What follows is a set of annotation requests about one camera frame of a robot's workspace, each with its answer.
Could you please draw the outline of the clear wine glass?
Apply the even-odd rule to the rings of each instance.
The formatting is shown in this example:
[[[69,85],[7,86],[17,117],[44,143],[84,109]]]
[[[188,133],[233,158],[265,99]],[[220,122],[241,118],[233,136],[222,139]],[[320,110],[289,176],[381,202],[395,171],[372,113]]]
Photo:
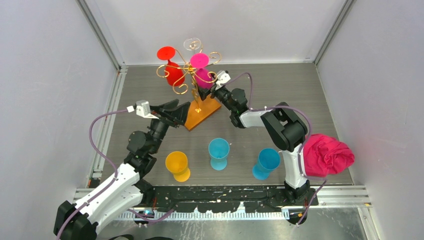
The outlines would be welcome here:
[[[203,51],[202,41],[197,37],[188,38],[183,42],[183,47],[191,53],[190,64],[194,68],[199,68],[198,57],[195,55]]]

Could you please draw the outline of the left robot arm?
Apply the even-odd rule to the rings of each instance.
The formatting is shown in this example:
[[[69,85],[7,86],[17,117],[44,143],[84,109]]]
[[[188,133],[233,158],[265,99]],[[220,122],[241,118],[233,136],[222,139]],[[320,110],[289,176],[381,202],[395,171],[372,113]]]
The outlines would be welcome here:
[[[95,240],[112,221],[132,207],[148,207],[154,199],[153,186],[145,181],[157,159],[162,141],[170,127],[185,125],[191,103],[178,99],[151,106],[139,100],[122,110],[105,113],[93,120],[89,130],[103,117],[135,113],[150,120],[148,131],[134,131],[128,138],[128,155],[113,167],[113,174],[74,203],[64,201],[57,209],[53,233],[58,240]]]

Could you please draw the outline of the pink plastic wine glass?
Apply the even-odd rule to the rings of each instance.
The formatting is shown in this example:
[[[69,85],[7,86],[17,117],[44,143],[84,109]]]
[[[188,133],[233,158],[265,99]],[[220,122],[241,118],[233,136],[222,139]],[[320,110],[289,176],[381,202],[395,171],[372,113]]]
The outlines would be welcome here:
[[[190,58],[190,64],[194,68],[193,77],[197,89],[210,89],[214,85],[214,80],[210,71],[206,66],[210,62],[210,58],[205,53],[196,53]]]

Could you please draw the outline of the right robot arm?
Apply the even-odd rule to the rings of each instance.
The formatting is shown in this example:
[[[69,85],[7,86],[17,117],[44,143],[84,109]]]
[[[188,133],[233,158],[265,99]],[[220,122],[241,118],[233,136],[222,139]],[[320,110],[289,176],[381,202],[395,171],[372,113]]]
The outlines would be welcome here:
[[[219,100],[230,111],[229,118],[236,128],[266,128],[274,145],[282,151],[285,168],[283,194],[288,203],[299,205],[310,189],[302,153],[308,129],[294,108],[281,102],[276,106],[251,109],[241,88],[228,90],[224,86],[213,86],[210,89],[200,88],[198,93],[202,100]]]

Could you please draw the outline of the red plastic wine glass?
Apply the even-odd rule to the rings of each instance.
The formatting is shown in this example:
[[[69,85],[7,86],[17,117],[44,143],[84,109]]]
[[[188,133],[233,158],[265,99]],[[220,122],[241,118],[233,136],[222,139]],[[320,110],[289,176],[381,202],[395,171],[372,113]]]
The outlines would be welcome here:
[[[172,58],[176,55],[176,53],[177,51],[172,46],[164,46],[156,53],[159,60],[166,61],[166,64],[157,69],[156,74],[161,78],[165,78],[167,84],[171,87],[179,87],[185,81],[185,75],[182,67],[172,61]]]

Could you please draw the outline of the yellow plastic wine glass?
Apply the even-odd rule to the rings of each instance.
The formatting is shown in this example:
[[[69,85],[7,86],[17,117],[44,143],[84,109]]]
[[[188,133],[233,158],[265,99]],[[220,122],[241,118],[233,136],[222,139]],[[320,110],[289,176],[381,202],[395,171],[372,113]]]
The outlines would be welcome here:
[[[177,182],[185,182],[191,176],[188,157],[181,151],[173,151],[168,154],[165,159],[165,166]]]

